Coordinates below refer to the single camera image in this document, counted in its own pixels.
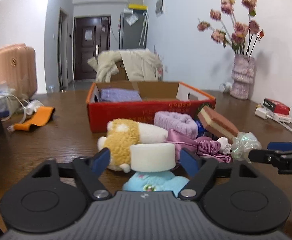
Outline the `pink satin scrunchie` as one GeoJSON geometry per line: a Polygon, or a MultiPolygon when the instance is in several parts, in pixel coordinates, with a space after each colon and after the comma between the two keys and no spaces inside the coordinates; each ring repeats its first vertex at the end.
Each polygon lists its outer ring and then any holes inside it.
{"type": "Polygon", "coordinates": [[[199,157],[213,158],[220,163],[230,163],[232,161],[231,155],[223,155],[219,153],[220,144],[209,137],[198,137],[191,139],[173,129],[168,131],[167,143],[175,145],[176,163],[180,162],[181,150],[183,148],[189,150],[191,153],[199,157]]]}

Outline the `white tissue ball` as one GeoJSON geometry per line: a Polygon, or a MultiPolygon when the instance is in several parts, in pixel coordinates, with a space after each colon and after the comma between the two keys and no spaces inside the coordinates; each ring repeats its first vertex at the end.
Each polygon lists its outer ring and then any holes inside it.
{"type": "Polygon", "coordinates": [[[219,153],[223,155],[229,155],[232,145],[228,142],[228,139],[226,137],[220,137],[217,142],[220,144],[219,153]]]}

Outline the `blue plush toy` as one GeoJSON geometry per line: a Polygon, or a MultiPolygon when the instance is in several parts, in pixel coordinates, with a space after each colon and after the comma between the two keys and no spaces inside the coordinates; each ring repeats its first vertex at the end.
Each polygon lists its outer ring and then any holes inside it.
{"type": "Polygon", "coordinates": [[[189,179],[173,172],[135,172],[123,185],[123,191],[172,191],[175,197],[186,186],[189,179]]]}

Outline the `white cylindrical sponge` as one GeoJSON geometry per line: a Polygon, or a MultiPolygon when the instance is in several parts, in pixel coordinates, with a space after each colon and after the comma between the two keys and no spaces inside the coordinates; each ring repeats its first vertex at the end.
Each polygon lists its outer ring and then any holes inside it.
{"type": "Polygon", "coordinates": [[[175,146],[170,143],[130,146],[131,169],[136,172],[163,172],[176,165],[175,146]]]}

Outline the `brown layered sponge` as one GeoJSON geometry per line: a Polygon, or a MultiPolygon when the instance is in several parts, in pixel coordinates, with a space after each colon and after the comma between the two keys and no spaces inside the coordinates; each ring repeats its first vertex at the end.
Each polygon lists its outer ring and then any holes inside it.
{"type": "Polygon", "coordinates": [[[239,133],[239,129],[230,120],[211,107],[204,106],[198,113],[198,119],[204,129],[218,138],[226,137],[230,144],[239,133]]]}

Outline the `yellow white plush toy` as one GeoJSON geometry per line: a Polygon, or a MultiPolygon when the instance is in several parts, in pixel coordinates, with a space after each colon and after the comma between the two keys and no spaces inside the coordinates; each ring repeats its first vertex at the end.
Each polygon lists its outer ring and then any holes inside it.
{"type": "Polygon", "coordinates": [[[168,137],[168,131],[164,128],[129,119],[114,119],[108,122],[106,129],[106,136],[98,139],[97,148],[110,150],[107,168],[116,172],[130,172],[130,146],[159,144],[168,137]]]}

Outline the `lilac fluffy headband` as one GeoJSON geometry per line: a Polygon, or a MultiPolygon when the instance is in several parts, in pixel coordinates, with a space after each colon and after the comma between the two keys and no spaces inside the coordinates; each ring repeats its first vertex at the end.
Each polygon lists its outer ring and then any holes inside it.
{"type": "Polygon", "coordinates": [[[154,115],[154,125],[166,130],[173,129],[191,139],[198,136],[198,126],[188,114],[159,111],[154,115]]]}

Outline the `purple knitted pouch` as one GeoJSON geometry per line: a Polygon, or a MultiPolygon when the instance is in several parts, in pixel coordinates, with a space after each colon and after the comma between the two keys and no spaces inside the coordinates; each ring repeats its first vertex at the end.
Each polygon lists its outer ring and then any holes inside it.
{"type": "Polygon", "coordinates": [[[103,88],[100,99],[105,102],[137,102],[142,101],[136,90],[122,88],[103,88]]]}

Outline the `white charger adapter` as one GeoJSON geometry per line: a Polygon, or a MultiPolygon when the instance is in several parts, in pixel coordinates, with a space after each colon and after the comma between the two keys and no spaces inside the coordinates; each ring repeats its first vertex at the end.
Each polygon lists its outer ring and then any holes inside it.
{"type": "Polygon", "coordinates": [[[273,113],[268,108],[257,107],[254,114],[264,120],[273,119],[273,113]]]}

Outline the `red cardboard box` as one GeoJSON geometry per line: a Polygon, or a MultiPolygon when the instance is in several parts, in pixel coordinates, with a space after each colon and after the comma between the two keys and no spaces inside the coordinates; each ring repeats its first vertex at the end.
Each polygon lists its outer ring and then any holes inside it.
{"type": "Polygon", "coordinates": [[[203,106],[214,108],[216,98],[183,82],[118,81],[93,83],[86,104],[91,132],[102,133],[106,132],[108,122],[118,118],[153,124],[158,111],[188,114],[196,118],[203,106]],[[142,100],[102,101],[101,91],[107,88],[135,90],[142,100]]]}

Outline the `pink textured vase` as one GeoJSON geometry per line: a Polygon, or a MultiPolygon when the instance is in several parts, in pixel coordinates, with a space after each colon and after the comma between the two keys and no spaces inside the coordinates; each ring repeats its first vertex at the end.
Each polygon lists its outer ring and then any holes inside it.
{"type": "Polygon", "coordinates": [[[233,85],[231,96],[240,100],[249,97],[250,85],[254,83],[255,59],[243,54],[235,54],[232,69],[233,85]]]}

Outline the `beige coat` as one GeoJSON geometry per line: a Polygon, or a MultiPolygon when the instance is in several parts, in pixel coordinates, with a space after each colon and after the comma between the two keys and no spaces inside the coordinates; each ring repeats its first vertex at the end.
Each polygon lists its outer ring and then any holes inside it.
{"type": "Polygon", "coordinates": [[[117,74],[117,61],[123,61],[129,81],[159,81],[163,70],[160,57],[149,49],[106,50],[88,63],[96,71],[96,81],[110,82],[117,74]]]}

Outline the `pink hard-shell suitcase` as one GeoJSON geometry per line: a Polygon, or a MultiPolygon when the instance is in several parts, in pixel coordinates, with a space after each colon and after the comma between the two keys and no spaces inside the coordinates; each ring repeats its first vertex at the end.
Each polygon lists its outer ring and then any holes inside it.
{"type": "Polygon", "coordinates": [[[24,43],[0,48],[0,85],[20,98],[31,98],[38,89],[35,50],[24,43]]]}

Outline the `dark brown entrance door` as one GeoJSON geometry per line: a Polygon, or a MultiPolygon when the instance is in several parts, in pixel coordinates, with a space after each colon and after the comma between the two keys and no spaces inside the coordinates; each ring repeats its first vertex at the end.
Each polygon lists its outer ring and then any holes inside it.
{"type": "Polygon", "coordinates": [[[111,16],[76,17],[74,19],[74,80],[90,80],[96,71],[88,63],[100,52],[110,49],[111,16]]]}

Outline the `grey refrigerator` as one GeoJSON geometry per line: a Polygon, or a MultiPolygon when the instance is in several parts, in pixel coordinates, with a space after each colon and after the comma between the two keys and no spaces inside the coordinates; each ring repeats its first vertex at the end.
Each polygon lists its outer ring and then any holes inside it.
{"type": "Polygon", "coordinates": [[[148,12],[124,9],[119,21],[119,49],[145,49],[147,46],[148,12]]]}

